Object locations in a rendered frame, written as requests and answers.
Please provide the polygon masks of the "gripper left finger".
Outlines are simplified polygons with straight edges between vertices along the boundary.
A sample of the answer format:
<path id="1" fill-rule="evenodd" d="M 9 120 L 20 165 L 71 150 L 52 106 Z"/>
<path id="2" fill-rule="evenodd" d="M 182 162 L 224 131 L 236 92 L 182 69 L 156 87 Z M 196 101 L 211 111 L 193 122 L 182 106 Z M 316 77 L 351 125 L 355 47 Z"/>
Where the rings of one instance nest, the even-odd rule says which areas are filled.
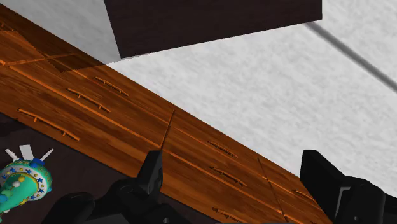
<path id="1" fill-rule="evenodd" d="M 137 177 L 115 181 L 98 199 L 88 192 L 67 194 L 41 224 L 192 224 L 158 202 L 162 183 L 162 152 L 150 151 Z"/>

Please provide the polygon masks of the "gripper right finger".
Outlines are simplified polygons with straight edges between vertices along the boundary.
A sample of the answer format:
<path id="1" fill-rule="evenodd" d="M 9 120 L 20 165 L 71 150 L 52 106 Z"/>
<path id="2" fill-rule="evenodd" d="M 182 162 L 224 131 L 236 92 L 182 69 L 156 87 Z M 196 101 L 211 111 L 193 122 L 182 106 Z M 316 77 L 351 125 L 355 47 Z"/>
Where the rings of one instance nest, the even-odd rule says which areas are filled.
<path id="1" fill-rule="evenodd" d="M 303 150 L 300 181 L 333 224 L 397 224 L 397 197 L 344 175 L 317 150 Z"/>

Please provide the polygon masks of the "wooden chest of drawers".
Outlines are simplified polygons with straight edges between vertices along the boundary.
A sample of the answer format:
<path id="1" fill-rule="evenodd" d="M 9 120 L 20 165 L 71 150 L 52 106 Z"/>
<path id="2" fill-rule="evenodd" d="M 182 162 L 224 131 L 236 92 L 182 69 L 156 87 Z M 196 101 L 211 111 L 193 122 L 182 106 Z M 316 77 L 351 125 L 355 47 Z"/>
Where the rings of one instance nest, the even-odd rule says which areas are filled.
<path id="1" fill-rule="evenodd" d="M 191 224 L 331 224 L 299 178 L 0 3 L 0 168 L 28 144 L 53 190 L 4 224 L 41 224 L 71 192 L 105 194 L 160 150 L 160 202 Z"/>

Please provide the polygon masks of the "teal starred toy figure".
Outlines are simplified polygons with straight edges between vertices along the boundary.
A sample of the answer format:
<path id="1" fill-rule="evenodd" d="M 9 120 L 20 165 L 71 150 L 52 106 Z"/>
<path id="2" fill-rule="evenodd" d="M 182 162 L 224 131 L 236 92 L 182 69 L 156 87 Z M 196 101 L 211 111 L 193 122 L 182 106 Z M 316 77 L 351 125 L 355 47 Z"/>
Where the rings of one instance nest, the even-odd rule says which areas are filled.
<path id="1" fill-rule="evenodd" d="M 42 199 L 52 191 L 53 178 L 45 167 L 45 159 L 53 150 L 36 158 L 30 145 L 21 145 L 19 148 L 21 157 L 10 149 L 5 150 L 12 162 L 0 170 L 0 222 L 1 216 L 11 209 Z"/>

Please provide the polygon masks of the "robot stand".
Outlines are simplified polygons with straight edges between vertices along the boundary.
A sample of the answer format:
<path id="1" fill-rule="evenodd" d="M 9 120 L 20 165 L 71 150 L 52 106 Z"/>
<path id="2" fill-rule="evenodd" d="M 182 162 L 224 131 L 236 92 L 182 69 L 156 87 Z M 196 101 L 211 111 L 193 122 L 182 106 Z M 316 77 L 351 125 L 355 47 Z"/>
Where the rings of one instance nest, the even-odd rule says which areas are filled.
<path id="1" fill-rule="evenodd" d="M 322 0 L 104 0 L 121 58 L 321 20 Z"/>

